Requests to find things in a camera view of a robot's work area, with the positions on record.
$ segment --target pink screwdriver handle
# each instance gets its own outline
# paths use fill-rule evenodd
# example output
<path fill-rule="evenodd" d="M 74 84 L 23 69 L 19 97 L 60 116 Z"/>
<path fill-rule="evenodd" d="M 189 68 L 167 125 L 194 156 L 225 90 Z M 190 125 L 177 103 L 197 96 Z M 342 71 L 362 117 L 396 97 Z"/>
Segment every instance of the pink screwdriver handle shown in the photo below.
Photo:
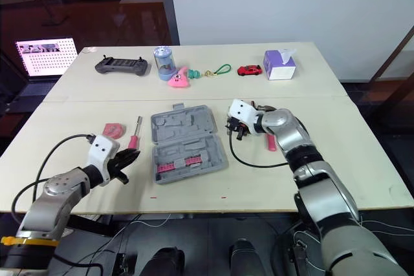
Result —
<path fill-rule="evenodd" d="M 138 147 L 138 137 L 135 135 L 131 136 L 131 140 L 128 144 L 128 149 L 136 149 Z"/>
<path fill-rule="evenodd" d="M 276 151 L 276 141 L 274 139 L 273 135 L 270 134 L 266 134 L 266 139 L 267 139 L 267 149 L 269 151 Z"/>

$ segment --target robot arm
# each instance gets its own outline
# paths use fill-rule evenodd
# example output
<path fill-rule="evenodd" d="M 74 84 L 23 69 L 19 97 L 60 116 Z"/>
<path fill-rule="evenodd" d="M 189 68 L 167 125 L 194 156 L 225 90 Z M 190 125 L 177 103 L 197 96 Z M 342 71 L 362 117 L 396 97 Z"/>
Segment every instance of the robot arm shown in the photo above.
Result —
<path fill-rule="evenodd" d="M 259 111 L 234 100 L 228 128 L 273 134 L 298 187 L 294 195 L 304 223 L 320 234 L 325 269 L 333 275 L 407 275 L 384 245 L 359 225 L 355 201 L 323 160 L 306 128 L 287 109 Z"/>
<path fill-rule="evenodd" d="M 131 164 L 140 151 L 126 149 L 116 153 L 119 143 L 97 136 L 88 154 L 87 166 L 50 178 L 43 193 L 25 215 L 16 237 L 3 237 L 10 246 L 2 269 L 23 275 L 43 275 L 59 244 L 73 207 L 96 186 L 118 178 L 128 183 L 121 169 Z"/>

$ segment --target white wall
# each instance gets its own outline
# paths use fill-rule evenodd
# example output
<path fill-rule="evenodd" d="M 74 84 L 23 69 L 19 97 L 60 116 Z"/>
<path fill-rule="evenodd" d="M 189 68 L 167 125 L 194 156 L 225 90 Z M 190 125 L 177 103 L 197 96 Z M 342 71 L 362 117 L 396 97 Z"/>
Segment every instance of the white wall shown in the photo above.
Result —
<path fill-rule="evenodd" d="M 414 0 L 174 0 L 181 45 L 313 41 L 337 77 L 368 80 L 414 23 Z"/>

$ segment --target screwdriver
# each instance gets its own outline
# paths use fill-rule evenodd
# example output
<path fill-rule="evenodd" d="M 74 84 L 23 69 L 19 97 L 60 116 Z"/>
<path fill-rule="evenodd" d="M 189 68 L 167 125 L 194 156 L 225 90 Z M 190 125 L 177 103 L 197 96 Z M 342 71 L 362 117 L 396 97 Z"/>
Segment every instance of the screwdriver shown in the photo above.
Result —
<path fill-rule="evenodd" d="M 138 117 L 138 121 L 136 122 L 135 134 L 131 136 L 131 139 L 128 144 L 128 149 L 138 149 L 138 133 L 140 132 L 140 127 L 142 123 L 142 117 Z"/>

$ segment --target gray plastic tool case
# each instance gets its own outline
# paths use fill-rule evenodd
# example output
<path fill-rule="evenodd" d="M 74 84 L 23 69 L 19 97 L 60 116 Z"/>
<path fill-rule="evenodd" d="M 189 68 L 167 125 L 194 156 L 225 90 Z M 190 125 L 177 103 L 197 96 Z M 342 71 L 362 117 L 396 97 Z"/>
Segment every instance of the gray plastic tool case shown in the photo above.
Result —
<path fill-rule="evenodd" d="M 151 117 L 153 142 L 154 182 L 168 184 L 191 176 L 212 173 L 227 167 L 228 162 L 220 139 L 214 134 L 212 111 L 205 105 L 184 108 L 173 106 L 173 111 Z M 186 159 L 201 157 L 201 163 L 186 163 Z M 158 173 L 159 165 L 174 169 Z"/>

